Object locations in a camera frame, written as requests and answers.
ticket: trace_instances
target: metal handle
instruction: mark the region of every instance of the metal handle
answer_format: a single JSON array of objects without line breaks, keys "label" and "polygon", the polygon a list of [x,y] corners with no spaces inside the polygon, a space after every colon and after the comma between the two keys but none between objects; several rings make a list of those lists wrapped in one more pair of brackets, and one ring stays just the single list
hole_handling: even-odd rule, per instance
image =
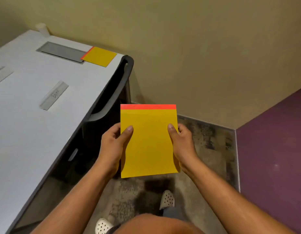
[{"label": "metal handle", "polygon": [[128,81],[129,76],[131,74],[134,60],[132,57],[125,55],[122,57],[121,62],[122,61],[127,62],[127,67],[125,69],[125,72],[123,73],[123,76],[122,76],[116,90],[114,91],[113,95],[110,97],[110,99],[108,100],[108,102],[106,103],[106,105],[103,107],[103,109],[101,111],[99,111],[98,113],[95,113],[95,114],[91,114],[91,116],[87,120],[88,122],[97,121],[97,120],[103,118],[109,112],[111,107],[114,105],[114,103],[116,102],[117,98],[119,97],[122,89],[125,87],[125,84]]}]

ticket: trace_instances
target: person's left hand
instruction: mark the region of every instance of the person's left hand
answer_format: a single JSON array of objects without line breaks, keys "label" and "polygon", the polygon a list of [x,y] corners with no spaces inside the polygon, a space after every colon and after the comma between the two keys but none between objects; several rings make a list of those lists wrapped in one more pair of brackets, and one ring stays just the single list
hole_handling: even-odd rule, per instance
[{"label": "person's left hand", "polygon": [[112,178],[118,168],[119,160],[131,139],[133,126],[129,126],[120,134],[120,123],[117,123],[107,130],[101,140],[100,153],[95,162],[103,169],[109,178]]}]

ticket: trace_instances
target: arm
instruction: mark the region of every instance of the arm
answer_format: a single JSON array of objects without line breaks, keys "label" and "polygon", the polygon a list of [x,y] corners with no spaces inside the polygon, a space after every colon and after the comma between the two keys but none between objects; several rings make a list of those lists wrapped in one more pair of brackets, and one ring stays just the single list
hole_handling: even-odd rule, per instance
[{"label": "arm", "polygon": [[102,136],[100,154],[89,172],[59,205],[33,230],[32,234],[81,234],[108,181],[115,175],[119,160],[132,136],[129,126],[117,138],[120,123]]},{"label": "arm", "polygon": [[168,132],[180,167],[195,183],[228,233],[294,233],[246,200],[209,169],[197,156],[191,132],[182,124],[178,126],[179,134],[171,124],[168,125]]}]

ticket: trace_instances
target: white cup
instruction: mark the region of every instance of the white cup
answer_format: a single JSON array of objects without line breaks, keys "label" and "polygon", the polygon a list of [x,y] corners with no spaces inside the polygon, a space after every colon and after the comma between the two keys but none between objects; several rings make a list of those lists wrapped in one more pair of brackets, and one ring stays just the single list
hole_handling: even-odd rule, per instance
[{"label": "white cup", "polygon": [[36,24],[36,28],[45,38],[50,37],[50,33],[47,30],[47,25],[45,23]]}]

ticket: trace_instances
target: sticky note pad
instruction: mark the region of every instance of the sticky note pad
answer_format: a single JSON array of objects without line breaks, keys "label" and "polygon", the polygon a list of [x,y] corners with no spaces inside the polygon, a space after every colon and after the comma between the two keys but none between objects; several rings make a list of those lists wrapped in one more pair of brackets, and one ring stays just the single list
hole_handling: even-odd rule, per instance
[{"label": "sticky note pad", "polygon": [[81,59],[96,65],[107,67],[116,55],[117,53],[115,52],[92,47]]},{"label": "sticky note pad", "polygon": [[133,126],[133,135],[121,157],[121,177],[177,173],[168,124],[178,128],[175,104],[121,104],[121,132]]}]

